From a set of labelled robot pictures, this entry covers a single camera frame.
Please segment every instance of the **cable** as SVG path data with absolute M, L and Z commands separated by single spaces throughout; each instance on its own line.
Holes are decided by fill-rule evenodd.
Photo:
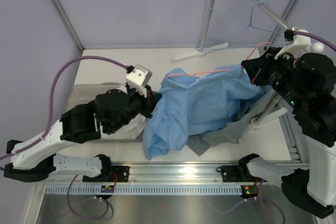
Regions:
M 267 31 L 267 32 L 276 34 L 276 35 L 278 35 L 279 37 L 283 37 L 283 35 L 281 35 L 281 34 L 275 32 L 275 31 L 267 30 L 267 29 L 260 28 L 260 27 L 256 27 L 256 26 L 254 26 L 254 25 L 252 24 L 254 8 L 255 8 L 257 5 L 260 5 L 260 4 L 266 4 L 266 5 L 268 6 L 268 3 L 267 3 L 266 1 L 260 1 L 260 2 L 256 3 L 256 4 L 252 7 L 251 15 L 250 15 L 250 20 L 249 20 L 249 24 L 248 24 L 246 27 L 244 27 L 244 28 L 242 28 L 242 29 L 239 29 L 239 30 L 237 30 L 237 31 L 233 31 L 233 32 L 231 32 L 231 33 L 229 33 L 229 34 L 226 34 L 226 35 L 223 35 L 223 36 L 221 36 L 221 37 L 218 37 L 217 39 L 215 39 L 215 40 L 213 40 L 213 41 L 209 41 L 209 42 L 200 44 L 200 45 L 198 45 L 198 46 L 196 47 L 196 50 L 200 50 L 200 51 L 213 51 L 213 50 L 223 50 L 223 49 L 234 49 L 234 48 L 232 48 L 232 47 L 231 47 L 231 48 L 224 47 L 224 48 L 217 48 L 217 49 L 198 49 L 198 48 L 199 48 L 200 46 L 202 46 L 202 45 L 212 44 L 212 43 L 216 42 L 217 40 L 226 38 L 226 37 L 228 37 L 228 36 L 231 36 L 231 35 L 233 35 L 233 34 L 236 34 L 236 33 L 240 32 L 240 31 L 246 30 L 246 29 L 249 28 L 249 27 L 252 27 L 252 28 L 255 28 L 255 29 L 258 29 L 258 30 L 262 30 L 262 31 Z
M 19 149 L 16 151 L 16 154 L 18 153 L 21 153 L 21 152 L 24 152 L 28 149 L 30 149 L 31 147 L 35 146 L 36 144 L 38 144 L 39 142 L 42 141 L 42 139 L 44 139 L 49 131 L 50 131 L 50 128 L 51 128 L 51 124 L 52 124 L 52 120 L 53 120 L 53 117 L 52 117 L 52 107 L 53 107 L 53 100 L 54 100 L 54 91 L 55 91 L 55 87 L 56 87 L 56 83 L 57 83 L 57 80 L 59 79 L 59 76 L 63 73 L 63 71 L 69 67 L 71 64 L 77 62 L 77 61 L 80 61 L 80 60 L 102 60 L 102 61 L 107 61 L 109 63 L 113 63 L 119 67 L 122 67 L 124 69 L 127 70 L 127 66 L 124 65 L 124 64 L 121 64 L 115 60 L 112 60 L 112 59 L 109 59 L 109 58 L 105 58 L 105 57 L 100 57 L 100 56 L 83 56 L 83 57 L 80 57 L 80 58 L 77 58 L 77 59 L 73 59 L 73 60 L 69 60 L 66 64 L 64 64 L 60 70 L 58 70 L 54 80 L 53 80 L 53 83 L 51 85 L 51 89 L 50 89 L 50 95 L 49 95 L 49 118 L 48 118 L 48 123 L 47 123 L 47 127 L 44 131 L 44 133 L 42 134 L 41 137 L 39 137 L 36 141 L 32 142 L 31 144 L 28 144 L 27 146 Z M 15 154 L 14 153 L 9 153 L 7 155 L 4 155 L 2 157 L 0 157 L 0 161 L 5 159 L 5 158 L 8 158 L 8 157 L 12 157 L 14 156 Z
M 328 47 L 330 47 L 332 50 L 336 52 L 336 46 L 330 41 L 327 41 L 326 39 L 321 38 L 320 36 L 317 36 L 315 34 L 305 33 L 304 31 L 294 31 L 293 34 L 303 35 L 303 36 L 318 40 L 319 42 L 322 42 L 323 44 L 327 45 Z
M 281 213 L 281 215 L 282 215 L 282 219 L 283 219 L 282 224 L 285 224 L 285 223 L 286 223 L 286 216 L 285 216 L 285 213 L 283 212 L 283 210 L 282 210 L 282 209 L 281 209 L 275 202 L 273 202 L 272 200 L 270 200 L 270 199 L 264 199 L 264 198 L 262 198 L 262 196 L 261 196 L 261 186 L 262 186 L 262 184 L 263 184 L 264 181 L 265 181 L 265 180 L 262 179 L 261 182 L 260 182 L 260 185 L 259 185 L 259 199 L 260 199 L 261 206 L 263 207 L 263 210 L 264 210 L 264 212 L 265 212 L 265 215 L 266 215 L 267 219 L 268 219 L 272 224 L 276 224 L 276 223 L 272 220 L 272 218 L 270 217 L 270 215 L 268 214 L 268 212 L 267 212 L 267 210 L 266 210 L 266 208 L 265 208 L 265 206 L 264 206 L 264 202 L 263 202 L 263 201 L 269 202 L 269 203 L 273 204 L 276 208 L 278 208 L 278 210 L 280 211 L 280 213 Z
M 257 48 L 263 46 L 263 45 L 270 45 L 272 46 L 272 43 L 270 42 L 263 42 L 263 43 L 260 43 L 258 46 L 256 46 L 252 52 L 246 57 L 246 60 L 248 60 L 252 55 L 253 53 L 255 52 L 255 50 L 257 50 Z M 171 73 L 171 74 L 168 74 L 166 77 L 171 77 L 171 76 L 195 76 L 197 74 L 205 74 L 205 73 L 216 73 L 216 72 L 225 72 L 225 71 L 229 71 L 229 70 L 233 70 L 233 68 L 228 68 L 228 69 L 221 69 L 221 70 L 212 70 L 212 71 L 203 71 L 203 72 L 197 72 L 197 73 L 194 73 L 194 74 L 188 74 L 188 73 Z
M 104 201 L 104 203 L 106 204 L 106 210 L 105 210 L 105 212 L 104 212 L 101 216 L 98 216 L 98 217 L 93 217 L 93 218 L 92 218 L 92 217 L 86 217 L 86 216 L 80 215 L 79 213 L 77 213 L 77 212 L 72 208 L 71 203 L 70 203 L 70 189 L 71 189 L 71 186 L 72 186 L 72 184 L 74 183 L 74 181 L 76 180 L 77 177 L 78 177 L 78 175 L 76 175 L 76 176 L 72 179 L 72 181 L 71 181 L 71 183 L 70 183 L 70 185 L 69 185 L 69 187 L 68 187 L 68 190 L 67 190 L 67 203 L 68 203 L 68 207 L 69 207 L 70 211 L 71 211 L 74 215 L 76 215 L 78 218 L 81 218 L 81 219 L 83 219 L 83 220 L 101 220 L 101 219 L 104 218 L 105 215 L 108 213 L 108 211 L 109 211 L 109 207 L 111 207 L 111 209 L 113 209 L 113 208 L 112 208 L 112 205 L 111 205 L 107 200 L 105 200 L 105 199 L 103 199 L 103 198 L 101 198 L 101 200 Z
M 255 200 L 254 198 L 249 198 L 249 199 L 246 199 L 245 200 L 242 200 L 241 202 L 238 202 L 236 205 L 234 205 L 233 207 L 231 207 L 229 210 L 227 211 L 221 211 L 221 210 L 218 210 L 216 208 L 214 208 L 211 203 L 209 202 L 209 200 L 207 199 L 207 197 L 205 197 L 205 201 L 207 202 L 208 206 L 215 212 L 217 212 L 218 214 L 222 214 L 222 215 L 225 215 L 225 214 L 228 214 L 230 212 L 232 212 L 233 210 L 235 210 L 237 207 L 239 207 L 241 204 L 247 202 L 247 201 L 252 201 L 252 200 Z
M 270 45 L 270 46 L 272 46 L 272 43 L 271 42 L 263 42 L 263 43 L 260 43 L 258 46 L 256 46 L 253 50 L 252 50 L 252 52 L 246 57 L 246 60 L 248 60 L 251 56 L 252 56 L 252 54 L 254 53 L 254 51 L 255 50 L 257 50 L 257 48 L 259 48 L 259 47 L 261 47 L 261 46 L 263 46 L 263 45 Z
M 115 188 L 116 184 L 117 184 L 117 181 L 118 181 L 118 176 L 116 173 L 113 173 L 113 180 L 114 180 L 114 185 L 113 185 L 113 188 Z

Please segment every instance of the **wire hanger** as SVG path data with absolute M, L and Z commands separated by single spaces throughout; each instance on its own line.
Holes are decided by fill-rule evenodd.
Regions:
M 202 51 L 214 51 L 214 50 L 234 49 L 234 48 L 249 48 L 249 47 L 251 47 L 251 46 L 245 46 L 245 47 L 224 47 L 224 48 L 217 48 L 217 49 L 206 49 L 206 48 L 204 48 L 204 49 L 199 49 L 199 47 L 200 47 L 201 45 L 212 44 L 212 43 L 216 42 L 217 40 L 220 40 L 220 39 L 229 37 L 229 36 L 231 36 L 231 35 L 233 35 L 233 34 L 236 34 L 236 33 L 239 33 L 239 32 L 241 32 L 241 31 L 244 31 L 244 30 L 246 30 L 246 29 L 249 28 L 249 27 L 252 27 L 252 28 L 254 28 L 254 29 L 258 29 L 258 30 L 262 30 L 262 31 L 267 31 L 267 32 L 269 32 L 269 33 L 276 34 L 276 35 L 278 35 L 279 37 L 283 37 L 283 35 L 281 35 L 280 33 L 277 33 L 276 31 L 271 31 L 271 30 L 268 30 L 268 29 L 264 29 L 264 28 L 261 28 L 261 27 L 257 27 L 257 26 L 254 26 L 254 25 L 252 24 L 254 8 L 255 8 L 257 5 L 260 5 L 260 4 L 266 4 L 266 5 L 268 6 L 268 3 L 267 3 L 266 1 L 260 1 L 260 2 L 256 3 L 256 4 L 252 7 L 251 15 L 250 15 L 250 20 L 249 20 L 249 24 L 248 24 L 246 27 L 244 27 L 244 28 L 242 28 L 242 29 L 239 29 L 239 30 L 237 30 L 237 31 L 233 31 L 233 32 L 231 32 L 231 33 L 229 33 L 229 34 L 226 34 L 226 35 L 223 35 L 223 36 L 221 36 L 221 37 L 218 37 L 217 39 L 215 39 L 215 40 L 213 40 L 213 41 L 209 41 L 209 42 L 200 44 L 200 45 L 198 45 L 198 46 L 196 47 L 196 50 L 202 50 Z

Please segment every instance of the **blue garment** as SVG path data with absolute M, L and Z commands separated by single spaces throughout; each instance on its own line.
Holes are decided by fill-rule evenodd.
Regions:
M 242 100 L 258 100 L 260 87 L 250 84 L 240 65 L 216 68 L 231 69 L 205 78 L 170 76 L 185 73 L 178 68 L 169 72 L 161 83 L 161 100 L 153 118 L 147 120 L 143 134 L 145 156 L 166 155 L 181 150 L 188 136 L 220 129 L 240 111 Z

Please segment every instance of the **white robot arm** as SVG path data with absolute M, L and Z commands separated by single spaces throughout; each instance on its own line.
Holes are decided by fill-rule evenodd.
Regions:
M 4 177 L 37 182 L 53 175 L 77 174 L 90 181 L 107 181 L 113 172 L 109 157 L 100 154 L 93 158 L 78 158 L 57 152 L 100 139 L 100 126 L 103 133 L 113 134 L 139 113 L 150 118 L 161 98 L 161 94 L 152 92 L 147 85 L 151 75 L 139 65 L 132 67 L 126 76 L 127 93 L 112 89 L 97 95 L 88 104 L 74 107 L 54 123 L 44 138 L 41 133 L 26 142 L 9 141 L 7 153 L 13 156 L 12 162 L 5 166 Z M 33 146 L 19 151 L 29 145 Z
M 293 41 L 291 45 L 271 47 L 261 57 L 241 65 L 253 84 L 271 85 L 293 108 L 294 118 L 307 136 L 310 169 L 286 169 L 256 154 L 240 159 L 239 166 L 245 177 L 259 177 L 277 185 L 294 205 L 325 218 L 336 205 L 336 99 L 330 94 L 336 83 L 336 67 L 327 56 L 312 52 L 296 60 L 300 51 L 312 47 L 310 35 L 303 38 L 297 31 L 306 32 L 287 30 L 285 38 Z

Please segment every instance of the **gray cloth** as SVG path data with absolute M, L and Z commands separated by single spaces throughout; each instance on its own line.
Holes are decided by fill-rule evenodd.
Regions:
M 223 128 L 216 131 L 190 136 L 186 145 L 198 156 L 201 156 L 211 146 L 220 143 L 239 144 L 239 139 L 242 137 L 246 126 L 253 117 L 266 108 L 273 96 L 274 90 L 270 89 L 258 101 L 250 105 L 243 104 L 240 113 L 237 115 L 237 121 L 227 123 Z

